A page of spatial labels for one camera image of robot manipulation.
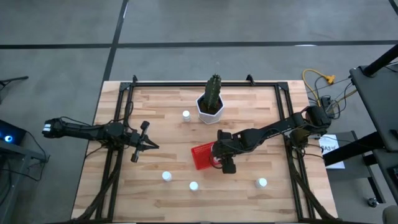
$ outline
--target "white paper sign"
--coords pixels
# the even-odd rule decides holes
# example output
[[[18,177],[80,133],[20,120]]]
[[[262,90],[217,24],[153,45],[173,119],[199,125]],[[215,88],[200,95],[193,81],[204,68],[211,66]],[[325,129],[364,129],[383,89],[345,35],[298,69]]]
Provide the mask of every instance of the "white paper sign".
[[[319,139],[319,145],[323,149],[323,155],[326,153],[329,153],[335,149],[338,149],[338,141],[335,140],[337,139],[335,134],[324,134],[320,139]],[[344,162],[337,162],[335,164],[332,164],[330,166],[326,167],[327,169],[345,169]]]

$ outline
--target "tripod stand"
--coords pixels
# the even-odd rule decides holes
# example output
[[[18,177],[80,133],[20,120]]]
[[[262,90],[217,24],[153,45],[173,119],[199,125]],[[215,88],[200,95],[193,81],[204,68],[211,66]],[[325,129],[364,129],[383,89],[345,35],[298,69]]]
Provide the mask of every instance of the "tripod stand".
[[[24,77],[18,77],[18,78],[9,78],[7,80],[0,80],[0,85],[2,85],[2,88],[0,89],[0,91],[3,90],[12,81],[25,80],[28,78],[29,78],[28,76],[24,76]]]

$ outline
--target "potted cactus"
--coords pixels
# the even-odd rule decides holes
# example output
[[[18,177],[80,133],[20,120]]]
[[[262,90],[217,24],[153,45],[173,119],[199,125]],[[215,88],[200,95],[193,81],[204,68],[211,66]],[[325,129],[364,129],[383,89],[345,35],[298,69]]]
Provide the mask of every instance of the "potted cactus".
[[[221,77],[214,74],[206,84],[205,92],[197,99],[199,118],[206,124],[220,121],[224,103],[220,96]]]

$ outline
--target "cart wheel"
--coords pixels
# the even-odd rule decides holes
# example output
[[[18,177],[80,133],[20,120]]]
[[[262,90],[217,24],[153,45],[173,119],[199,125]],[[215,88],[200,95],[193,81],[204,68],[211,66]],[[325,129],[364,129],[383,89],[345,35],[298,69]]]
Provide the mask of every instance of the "cart wheel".
[[[376,198],[369,198],[368,199],[368,205],[372,208],[376,208],[376,206],[379,204],[379,202],[377,202]]]

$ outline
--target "cactus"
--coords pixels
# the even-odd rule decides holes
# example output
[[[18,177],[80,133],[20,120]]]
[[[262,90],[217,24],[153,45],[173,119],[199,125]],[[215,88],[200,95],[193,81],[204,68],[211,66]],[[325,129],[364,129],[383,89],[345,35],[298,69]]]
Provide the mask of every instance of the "cactus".
[[[206,84],[203,103],[207,111],[217,110],[218,98],[221,90],[221,77],[214,74]]]

